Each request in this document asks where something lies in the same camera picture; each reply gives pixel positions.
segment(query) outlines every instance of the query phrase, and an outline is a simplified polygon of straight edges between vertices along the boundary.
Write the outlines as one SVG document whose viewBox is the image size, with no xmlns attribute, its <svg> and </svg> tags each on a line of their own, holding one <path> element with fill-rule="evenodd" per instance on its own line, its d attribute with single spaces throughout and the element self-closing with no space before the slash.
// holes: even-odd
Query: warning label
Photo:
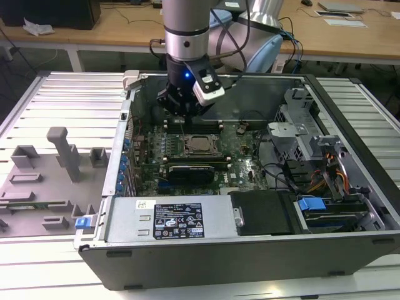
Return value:
<svg viewBox="0 0 400 300">
<path fill-rule="evenodd" d="M 155 239 L 203 238 L 201 203 L 156 204 L 153 233 Z"/>
</svg>

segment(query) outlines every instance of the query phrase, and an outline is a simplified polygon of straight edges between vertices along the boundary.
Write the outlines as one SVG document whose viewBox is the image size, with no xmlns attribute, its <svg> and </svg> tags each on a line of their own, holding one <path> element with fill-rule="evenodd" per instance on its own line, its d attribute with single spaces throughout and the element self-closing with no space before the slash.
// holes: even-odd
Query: wooden desk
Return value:
<svg viewBox="0 0 400 300">
<path fill-rule="evenodd" d="M 400 12 L 400 3 L 367 0 L 351 2 L 363 9 Z M 304 11 L 296 11 L 300 7 L 312 16 L 317 16 L 315 10 L 323 9 L 316 0 L 313 7 L 299 5 L 297 0 L 285 0 L 281 10 L 280 18 L 287 16 L 292 19 L 295 38 L 303 43 L 305 56 L 400 59 L 400 20 L 384 17 L 376 11 L 366 11 L 360 16 L 355 15 L 355 20 L 362 21 L 368 28 L 330 26 L 324 21 L 326 17 L 310 17 Z M 282 20 L 282 23 L 285 30 L 290 31 L 289 21 Z M 290 53 L 292 50 L 293 45 L 285 42 L 282 53 Z"/>
<path fill-rule="evenodd" d="M 351 0 L 363 9 L 379 9 L 400 12 L 400 3 Z M 56 33 L 47 36 L 33 36 L 21 27 L 2 27 L 16 46 L 27 48 L 63 49 L 69 54 L 74 71 L 83 71 L 79 58 L 80 50 L 149 52 L 151 38 L 163 38 L 163 17 L 159 9 L 148 7 L 129 8 L 102 4 L 102 14 L 93 30 L 55 28 Z M 318 0 L 313 7 L 305 7 L 300 0 L 285 0 L 280 18 L 290 17 L 296 39 L 304 45 L 304 60 L 337 61 L 344 63 L 400 64 L 400 20 L 384 17 L 376 11 L 366 11 L 361 17 L 368 28 L 341 27 L 328 25 L 323 17 L 310 17 L 303 11 L 316 16 L 315 10 L 322 10 Z M 290 31 L 288 20 L 282 20 L 285 30 Z M 10 46 L 0 39 L 0 46 Z M 291 55 L 293 45 L 283 43 L 278 63 L 284 63 Z"/>
<path fill-rule="evenodd" d="M 163 16 L 160 15 L 160 9 L 154 9 L 152 6 L 125 8 L 116 5 L 115 9 L 112 7 L 112 5 L 101 5 L 101 17 L 92 30 L 55 27 L 54 34 L 36 37 L 22 27 L 6 27 L 3 24 L 1 27 L 17 47 L 67 51 L 72 69 L 76 72 L 84 71 L 79 51 L 148 53 L 150 39 L 164 38 Z M 121 14 L 127 17 L 129 24 Z M 11 45 L 0 34 L 1 46 Z M 155 52 L 162 53 L 164 49 L 155 49 Z"/>
</svg>

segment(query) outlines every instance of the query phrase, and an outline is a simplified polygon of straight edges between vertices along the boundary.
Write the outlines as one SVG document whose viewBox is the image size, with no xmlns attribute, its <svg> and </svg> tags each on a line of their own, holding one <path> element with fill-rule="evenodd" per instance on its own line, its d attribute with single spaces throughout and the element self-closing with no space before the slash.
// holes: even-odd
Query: aluminum extrusion table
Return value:
<svg viewBox="0 0 400 300">
<path fill-rule="evenodd" d="M 80 152 L 94 145 L 111 151 L 126 95 L 123 74 L 52 72 L 38 77 L 0 126 L 0 179 L 12 167 L 17 144 L 55 153 L 46 140 L 51 126 L 66 126 Z M 348 79 L 319 82 L 400 185 L 400 125 L 362 85 Z M 323 123 L 334 134 L 329 121 Z M 319 299 L 400 298 L 400 255 L 379 258 L 352 276 L 108 291 L 73 249 L 73 236 L 0 239 L 0 299 Z"/>
</svg>

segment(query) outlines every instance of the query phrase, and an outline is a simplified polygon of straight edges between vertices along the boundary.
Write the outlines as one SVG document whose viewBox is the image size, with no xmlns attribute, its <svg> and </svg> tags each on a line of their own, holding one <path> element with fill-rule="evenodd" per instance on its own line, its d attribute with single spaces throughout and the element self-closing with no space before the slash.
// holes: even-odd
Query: black box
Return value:
<svg viewBox="0 0 400 300">
<path fill-rule="evenodd" d="M 6 26 L 22 26 L 26 18 L 39 25 L 89 30 L 100 14 L 98 0 L 0 0 L 0 16 Z"/>
</svg>

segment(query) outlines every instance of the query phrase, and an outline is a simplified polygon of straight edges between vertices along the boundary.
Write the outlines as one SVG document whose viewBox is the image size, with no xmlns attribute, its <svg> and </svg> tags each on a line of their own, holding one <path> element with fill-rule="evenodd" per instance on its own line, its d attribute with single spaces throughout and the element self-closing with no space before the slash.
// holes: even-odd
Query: paper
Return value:
<svg viewBox="0 0 400 300">
<path fill-rule="evenodd" d="M 363 22 L 361 21 L 346 21 L 346 20 L 330 20 L 324 19 L 329 25 L 332 26 L 347 26 L 347 27 L 360 27 L 360 28 L 368 28 Z"/>
<path fill-rule="evenodd" d="M 400 12 L 392 11 L 391 14 L 392 14 L 394 19 L 400 20 Z"/>
<path fill-rule="evenodd" d="M 227 8 L 240 8 L 239 3 L 236 2 L 225 2 Z"/>
<path fill-rule="evenodd" d="M 32 22 L 29 22 L 27 19 L 24 18 L 25 25 L 23 26 L 24 29 L 33 34 L 34 36 L 39 36 L 39 34 L 51 34 L 54 33 L 53 27 L 51 25 L 38 25 Z"/>
</svg>

